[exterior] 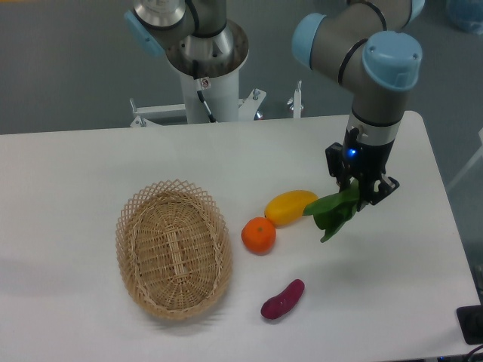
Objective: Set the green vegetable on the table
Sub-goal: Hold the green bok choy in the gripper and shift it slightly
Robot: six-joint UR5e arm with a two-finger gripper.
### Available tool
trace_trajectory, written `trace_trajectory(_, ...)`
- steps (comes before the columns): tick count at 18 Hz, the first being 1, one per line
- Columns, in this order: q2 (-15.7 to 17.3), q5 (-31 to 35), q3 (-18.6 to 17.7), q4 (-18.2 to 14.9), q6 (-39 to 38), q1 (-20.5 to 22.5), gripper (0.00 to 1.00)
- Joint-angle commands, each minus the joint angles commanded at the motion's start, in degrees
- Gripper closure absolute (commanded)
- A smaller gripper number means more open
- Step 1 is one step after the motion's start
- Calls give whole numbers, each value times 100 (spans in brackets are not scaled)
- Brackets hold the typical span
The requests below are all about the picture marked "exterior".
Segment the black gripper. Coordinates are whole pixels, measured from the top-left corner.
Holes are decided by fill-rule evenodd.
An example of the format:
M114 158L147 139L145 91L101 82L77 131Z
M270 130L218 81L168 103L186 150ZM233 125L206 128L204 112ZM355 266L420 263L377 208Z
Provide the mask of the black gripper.
M343 145L333 143L325 150L329 174L340 188L349 187L349 178L358 179L358 211L390 196L399 182L386 175L386 162L398 133L399 123L374 126L348 123Z

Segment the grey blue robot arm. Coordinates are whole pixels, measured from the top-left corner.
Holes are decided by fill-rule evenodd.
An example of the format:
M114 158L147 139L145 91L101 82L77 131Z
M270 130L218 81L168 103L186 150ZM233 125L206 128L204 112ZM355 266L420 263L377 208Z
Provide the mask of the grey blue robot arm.
M358 208L378 204L399 186L386 162L423 59L418 41L402 29L423 6L350 1L335 18L305 16L292 36L298 62L353 95L344 140L325 154L341 189L358 182ZM227 17L224 1L135 1L124 19L145 52L166 57L180 76L189 123L242 119L238 73L248 39Z

